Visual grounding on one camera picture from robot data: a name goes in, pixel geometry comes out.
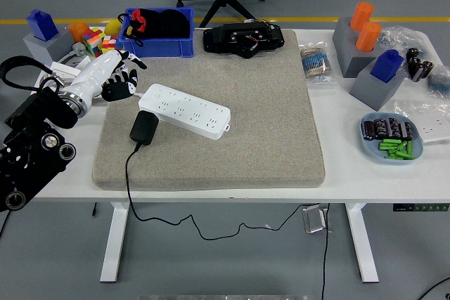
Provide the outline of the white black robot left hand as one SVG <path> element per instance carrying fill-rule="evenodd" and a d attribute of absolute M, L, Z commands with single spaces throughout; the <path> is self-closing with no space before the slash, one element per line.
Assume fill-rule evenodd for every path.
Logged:
<path fill-rule="evenodd" d="M 124 60 L 136 63 L 141 69 L 147 68 L 133 53 L 113 49 L 88 63 L 71 85 L 60 92 L 60 97 L 67 101 L 79 118 L 83 117 L 90 110 L 92 99 L 101 94 L 102 85 Z"/>

